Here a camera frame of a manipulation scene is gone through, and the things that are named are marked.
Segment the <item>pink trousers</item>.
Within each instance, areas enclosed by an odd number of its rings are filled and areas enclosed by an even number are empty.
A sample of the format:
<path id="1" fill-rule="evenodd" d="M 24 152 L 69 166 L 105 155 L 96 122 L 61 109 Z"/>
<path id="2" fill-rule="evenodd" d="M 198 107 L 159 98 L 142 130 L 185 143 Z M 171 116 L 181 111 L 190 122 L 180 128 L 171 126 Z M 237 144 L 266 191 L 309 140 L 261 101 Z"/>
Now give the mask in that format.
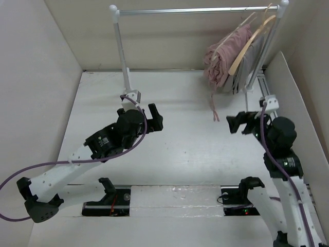
<path id="1" fill-rule="evenodd" d="M 220 119 L 215 109 L 213 96 L 217 89 L 225 84 L 229 76 L 229 68 L 251 36 L 251 27 L 249 29 L 245 26 L 240 29 L 219 48 L 217 58 L 213 62 L 210 61 L 210 58 L 218 43 L 209 46 L 206 50 L 203 59 L 205 65 L 204 76 L 208 80 L 209 88 L 211 90 L 210 108 L 213 112 L 214 121 L 219 121 Z"/>

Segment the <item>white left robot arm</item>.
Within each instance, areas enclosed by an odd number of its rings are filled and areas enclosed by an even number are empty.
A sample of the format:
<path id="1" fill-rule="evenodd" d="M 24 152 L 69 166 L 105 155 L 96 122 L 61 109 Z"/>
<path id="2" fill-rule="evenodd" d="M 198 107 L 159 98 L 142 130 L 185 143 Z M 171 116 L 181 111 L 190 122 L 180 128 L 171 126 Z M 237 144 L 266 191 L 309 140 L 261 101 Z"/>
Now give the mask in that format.
<path id="1" fill-rule="evenodd" d="M 151 119 L 146 119 L 141 109 L 119 109 L 117 121 L 88 137 L 70 160 L 58 162 L 37 177 L 19 179 L 16 184 L 32 221 L 47 221 L 59 210 L 82 202 L 117 204 L 118 191 L 109 178 L 99 178 L 94 184 L 72 182 L 85 172 L 132 151 L 147 134 L 162 131 L 163 117 L 155 104 L 148 107 Z"/>

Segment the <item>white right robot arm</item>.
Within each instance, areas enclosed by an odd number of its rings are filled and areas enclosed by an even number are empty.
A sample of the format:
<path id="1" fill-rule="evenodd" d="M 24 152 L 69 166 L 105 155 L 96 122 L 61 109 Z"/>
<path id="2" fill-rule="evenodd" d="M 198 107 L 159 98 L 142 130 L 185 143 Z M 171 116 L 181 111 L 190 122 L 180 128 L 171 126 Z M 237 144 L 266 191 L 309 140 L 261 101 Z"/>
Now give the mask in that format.
<path id="1" fill-rule="evenodd" d="M 260 112 L 239 112 L 226 120 L 230 133 L 236 133 L 245 124 L 242 133 L 253 134 L 265 150 L 263 161 L 279 197 L 270 197 L 258 177 L 241 179 L 237 196 L 257 209 L 273 246 L 325 246 L 309 212 L 310 196 L 300 159 L 292 149 L 297 137 L 295 124 L 286 117 L 272 119 Z"/>

